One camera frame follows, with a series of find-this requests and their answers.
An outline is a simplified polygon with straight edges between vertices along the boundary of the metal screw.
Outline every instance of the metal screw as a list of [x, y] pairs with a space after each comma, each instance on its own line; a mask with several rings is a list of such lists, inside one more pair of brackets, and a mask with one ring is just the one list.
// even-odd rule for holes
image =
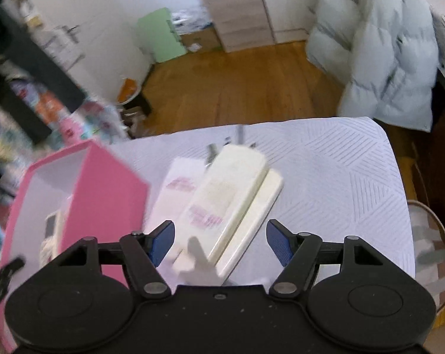
[[297, 287], [291, 282], [279, 282], [274, 285], [274, 290], [279, 294], [293, 294], [297, 291]]
[[144, 286], [144, 291], [147, 294], [162, 294], [167, 290], [167, 285], [162, 282], [149, 282]]

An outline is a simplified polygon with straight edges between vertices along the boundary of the wooden floor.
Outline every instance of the wooden floor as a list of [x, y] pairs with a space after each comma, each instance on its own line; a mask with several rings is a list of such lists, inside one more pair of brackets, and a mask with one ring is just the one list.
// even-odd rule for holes
[[157, 64], [144, 94], [155, 135], [227, 124], [332, 117], [342, 87], [306, 60], [304, 42]]

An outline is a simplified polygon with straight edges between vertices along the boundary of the orange object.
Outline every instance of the orange object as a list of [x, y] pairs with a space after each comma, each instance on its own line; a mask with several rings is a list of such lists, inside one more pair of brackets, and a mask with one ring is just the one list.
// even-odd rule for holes
[[136, 93], [137, 89], [138, 89], [137, 82], [135, 80], [132, 80], [130, 78], [125, 79], [121, 86], [121, 91], [119, 92], [118, 95], [118, 102], [120, 104], [126, 102], [128, 99], [132, 97], [134, 93]]
[[35, 106], [37, 114], [46, 125], [59, 121], [59, 112], [64, 108], [62, 103], [50, 91], [39, 94], [39, 102]]

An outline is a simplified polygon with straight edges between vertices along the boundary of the blue gripper pad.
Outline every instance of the blue gripper pad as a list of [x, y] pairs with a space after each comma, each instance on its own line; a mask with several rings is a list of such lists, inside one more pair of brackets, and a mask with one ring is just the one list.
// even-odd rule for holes
[[157, 229], [149, 234], [153, 238], [149, 258], [157, 268], [175, 241], [175, 225], [171, 221], [165, 221]]
[[283, 267], [293, 258], [293, 252], [289, 246], [289, 239], [280, 229], [278, 229], [272, 220], [267, 223], [267, 242], [274, 251], [278, 261]]

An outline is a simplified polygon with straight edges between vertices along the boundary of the white table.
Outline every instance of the white table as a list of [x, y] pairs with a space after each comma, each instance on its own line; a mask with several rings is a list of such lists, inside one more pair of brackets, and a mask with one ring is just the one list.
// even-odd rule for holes
[[[112, 152], [151, 183], [150, 214], [171, 161], [206, 158], [207, 145], [256, 143], [284, 188], [267, 219], [292, 232], [311, 232], [324, 241], [358, 235], [410, 276], [415, 274], [413, 240], [400, 172], [385, 132], [369, 118], [293, 120], [284, 123], [228, 125], [125, 142]], [[229, 277], [247, 285], [273, 282], [282, 270], [262, 225]], [[325, 267], [318, 279], [339, 268]]]

